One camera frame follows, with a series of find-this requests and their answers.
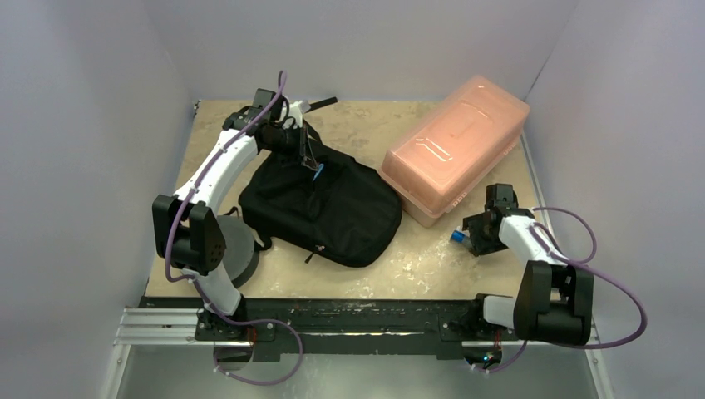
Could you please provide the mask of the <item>blue capped glue stick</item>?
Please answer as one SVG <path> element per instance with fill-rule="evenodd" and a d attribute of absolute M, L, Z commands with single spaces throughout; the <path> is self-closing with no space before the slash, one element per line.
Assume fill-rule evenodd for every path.
<path fill-rule="evenodd" d="M 468 250 L 470 250 L 472 248 L 471 238 L 468 235 L 466 235 L 465 233 L 463 233 L 462 231 L 454 230 L 451 233 L 451 241 L 458 243 L 458 244 L 461 244 L 462 246 L 464 246 Z"/>

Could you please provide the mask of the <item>black student backpack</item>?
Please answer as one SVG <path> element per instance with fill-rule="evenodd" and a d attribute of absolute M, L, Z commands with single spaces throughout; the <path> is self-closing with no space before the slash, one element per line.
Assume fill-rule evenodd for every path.
<path fill-rule="evenodd" d="M 244 222 L 262 240 L 282 239 L 337 264 L 364 268 L 387 249 L 402 221 L 398 195 L 373 169 L 323 144 L 308 125 L 321 175 L 299 155 L 269 156 L 239 196 Z"/>

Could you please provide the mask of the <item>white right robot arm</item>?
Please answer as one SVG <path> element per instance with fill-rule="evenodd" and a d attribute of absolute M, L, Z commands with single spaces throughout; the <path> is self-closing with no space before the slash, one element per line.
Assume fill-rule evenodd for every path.
<path fill-rule="evenodd" d="M 483 211 L 463 219 L 453 238 L 472 255 L 508 249 L 525 267 L 514 297 L 477 295 L 466 326 L 478 338 L 502 327 L 522 340 L 583 346 L 591 335 L 593 276 L 563 261 L 555 245 L 536 233 L 535 223 L 508 184 L 487 185 Z"/>

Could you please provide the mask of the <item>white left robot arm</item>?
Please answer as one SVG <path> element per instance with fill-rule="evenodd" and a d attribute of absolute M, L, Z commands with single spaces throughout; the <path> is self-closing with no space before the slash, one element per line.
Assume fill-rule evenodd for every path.
<path fill-rule="evenodd" d="M 219 314 L 215 328 L 226 339 L 247 332 L 243 302 L 224 265 L 225 237 L 216 211 L 245 167 L 261 150 L 299 150 L 306 101 L 251 105 L 225 121 L 214 147 L 193 175 L 172 195 L 158 195 L 151 206 L 157 255 L 167 281 L 195 286 L 206 311 Z"/>

